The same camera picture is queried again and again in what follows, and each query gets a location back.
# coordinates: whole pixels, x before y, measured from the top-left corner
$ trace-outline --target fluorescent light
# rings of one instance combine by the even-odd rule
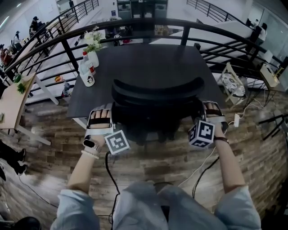
[[[0,29],[5,24],[5,22],[8,20],[8,18],[9,18],[9,16],[7,18],[5,18],[5,20],[2,22],[2,24],[0,25]]]

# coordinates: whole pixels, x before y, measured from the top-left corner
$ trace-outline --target black hair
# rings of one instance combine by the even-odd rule
[[[267,30],[267,24],[266,24],[266,23],[263,23],[262,28],[263,28],[264,30]]]

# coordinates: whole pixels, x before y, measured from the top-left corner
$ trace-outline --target dark tabletop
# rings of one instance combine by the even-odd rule
[[[97,52],[95,84],[86,87],[77,81],[68,107],[68,118],[88,117],[97,106],[113,102],[114,79],[144,88],[168,88],[201,77],[205,89],[202,100],[217,102],[225,108],[225,100],[207,64],[193,46],[134,44],[102,49]]]

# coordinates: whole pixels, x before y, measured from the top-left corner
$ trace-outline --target person's right hand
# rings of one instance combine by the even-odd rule
[[[91,114],[90,119],[96,118],[110,118],[111,110],[97,110]],[[108,128],[110,124],[92,124],[90,128]],[[100,147],[104,146],[105,138],[103,135],[91,135],[91,138],[99,144]]]
[[[207,103],[207,106],[204,105],[205,110],[219,110],[218,107],[215,104],[212,103]],[[217,117],[218,115],[207,115],[207,117]],[[217,123],[215,124],[215,132],[214,132],[215,137],[225,137],[223,131],[222,131],[222,124]]]

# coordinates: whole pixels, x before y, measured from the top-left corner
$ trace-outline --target rolled-up sleeve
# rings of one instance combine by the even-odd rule
[[[261,220],[251,199],[248,186],[225,194],[215,210],[229,230],[260,230]]]
[[[99,230],[99,218],[93,210],[93,199],[82,191],[62,190],[57,219],[51,230]]]

